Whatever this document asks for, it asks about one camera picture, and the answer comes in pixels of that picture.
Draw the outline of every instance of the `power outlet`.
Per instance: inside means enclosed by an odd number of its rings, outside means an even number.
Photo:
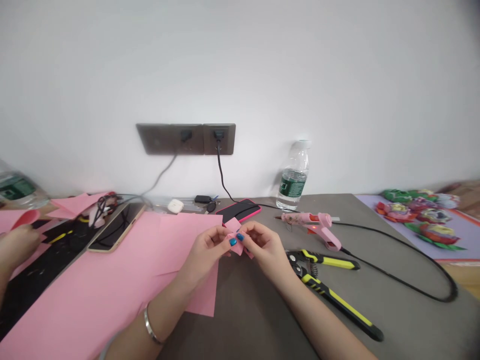
[[[203,155],[201,124],[136,124],[148,155]]]
[[[169,124],[136,124],[136,129],[148,155],[175,154]]]
[[[203,124],[203,148],[205,155],[217,155],[215,132],[223,132],[220,155],[232,155],[235,145],[235,124]]]
[[[201,124],[173,124],[171,136],[177,154],[204,154],[204,132]]]

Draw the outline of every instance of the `hot glue gun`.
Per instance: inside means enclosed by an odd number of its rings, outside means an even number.
[[[301,225],[308,229],[308,234],[318,234],[328,250],[337,252],[342,248],[340,240],[328,229],[332,226],[332,217],[327,213],[319,212],[317,215],[310,212],[283,213],[275,219],[290,225]]]

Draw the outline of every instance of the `silver bangle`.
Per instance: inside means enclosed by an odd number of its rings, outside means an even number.
[[[154,331],[152,330],[152,327],[150,326],[149,313],[148,313],[149,305],[150,305],[150,303],[148,303],[148,305],[145,308],[145,311],[143,312],[143,318],[145,319],[146,330],[148,331],[148,335],[150,335],[151,339],[155,342],[155,344],[163,345],[164,343],[161,342],[155,336]]]

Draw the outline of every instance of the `gold smartphone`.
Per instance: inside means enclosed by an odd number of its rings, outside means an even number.
[[[94,253],[111,253],[127,236],[130,229],[144,212],[145,205],[140,202],[129,202],[120,207],[112,214],[109,222],[95,234],[86,248]]]

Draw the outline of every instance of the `green paper leaf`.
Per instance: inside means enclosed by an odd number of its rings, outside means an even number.
[[[412,230],[414,233],[420,234],[420,225],[414,222],[404,222],[403,223],[408,229]]]
[[[445,250],[451,250],[449,245],[442,244],[441,242],[433,242],[435,246],[438,246],[439,248],[445,249]]]
[[[427,242],[427,243],[430,243],[430,244],[435,244],[432,240],[430,240],[428,237],[425,237],[423,235],[418,235],[418,237],[420,239],[422,239],[423,241]]]
[[[464,247],[456,246],[456,245],[450,245],[450,250],[467,250]]]

